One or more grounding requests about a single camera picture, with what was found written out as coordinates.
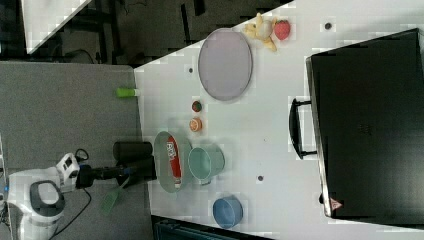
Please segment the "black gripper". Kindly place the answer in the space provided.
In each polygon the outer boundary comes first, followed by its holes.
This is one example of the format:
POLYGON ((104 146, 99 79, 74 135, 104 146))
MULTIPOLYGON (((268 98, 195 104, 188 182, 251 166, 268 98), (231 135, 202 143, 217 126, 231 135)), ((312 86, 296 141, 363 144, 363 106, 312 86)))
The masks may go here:
POLYGON ((76 188, 89 188, 96 180, 115 179, 119 186, 125 188, 156 180, 156 170, 154 157, 131 162, 119 162, 113 167, 92 168, 88 164, 80 166, 80 171, 76 179, 76 188))

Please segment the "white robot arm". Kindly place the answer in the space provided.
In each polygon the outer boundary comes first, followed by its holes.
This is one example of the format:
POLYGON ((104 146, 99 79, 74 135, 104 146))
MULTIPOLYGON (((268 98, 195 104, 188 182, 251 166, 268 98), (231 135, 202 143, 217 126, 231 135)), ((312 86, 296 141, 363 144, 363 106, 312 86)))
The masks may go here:
POLYGON ((124 188, 154 178, 152 159, 146 163, 133 161, 93 168, 84 158, 67 154, 53 167, 11 174, 5 202, 22 214, 17 224, 18 240, 51 240, 61 232, 59 222, 66 207, 65 193, 86 189, 96 180, 115 179, 118 186, 106 194, 100 205, 101 211, 108 214, 124 188))

